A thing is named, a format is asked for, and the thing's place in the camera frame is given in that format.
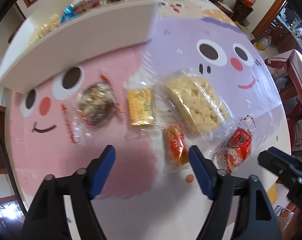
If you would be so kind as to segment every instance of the cartoon mouth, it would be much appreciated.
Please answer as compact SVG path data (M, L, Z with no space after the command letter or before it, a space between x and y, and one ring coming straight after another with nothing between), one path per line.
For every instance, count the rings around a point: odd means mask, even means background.
M31 132L36 131L36 132L38 132L38 133L44 133L44 132L49 132L49 131L51 131L51 130L53 130L54 128L57 127L57 126L54 124L53 126L50 126L49 128L46 128L46 129L41 130L41 129L37 129L36 126L37 126L37 122L34 122L33 128L32 128L32 130L31 130Z
M238 88L249 89L254 86L255 82L259 82L259 80L256 79L254 76L252 76L252 77L253 77L253 81L249 85L246 85L246 86L238 85Z

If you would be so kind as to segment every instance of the bottle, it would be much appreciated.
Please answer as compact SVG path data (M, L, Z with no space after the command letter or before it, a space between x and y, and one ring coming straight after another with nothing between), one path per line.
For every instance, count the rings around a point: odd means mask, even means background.
M258 50L265 50L268 46L271 45L271 36L263 37L255 45Z

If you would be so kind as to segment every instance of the pink cheek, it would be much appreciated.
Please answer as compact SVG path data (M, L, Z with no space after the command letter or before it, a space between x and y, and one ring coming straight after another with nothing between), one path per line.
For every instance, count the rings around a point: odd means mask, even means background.
M49 112L51 106L51 99L50 97L44 97L41 100L40 106L39 106L39 113L40 115L44 116Z
M243 70L242 63L241 63L237 58L232 57L230 61L231 61L231 65L232 65L237 71L242 71L242 70Z

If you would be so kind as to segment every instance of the blue wrapper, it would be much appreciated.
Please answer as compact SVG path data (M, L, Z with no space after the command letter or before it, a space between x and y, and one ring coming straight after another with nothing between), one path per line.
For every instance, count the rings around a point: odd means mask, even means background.
M79 16L79 14L75 14L73 12L73 6L69 5L67 8L64 9L64 13L62 14L61 19L60 19L60 24L69 22L78 16Z

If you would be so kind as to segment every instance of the blue gripper pad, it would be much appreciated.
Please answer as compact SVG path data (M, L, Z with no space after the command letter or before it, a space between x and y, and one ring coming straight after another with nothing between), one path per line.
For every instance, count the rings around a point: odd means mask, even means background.
M114 162L115 148L112 145L107 145L100 157L92 160L89 164L87 172L91 185L88 194L91 200L100 195Z
M203 195L206 195L210 200L214 200L216 196L217 168L211 160L203 157L196 145L191 146L189 149L189 161Z

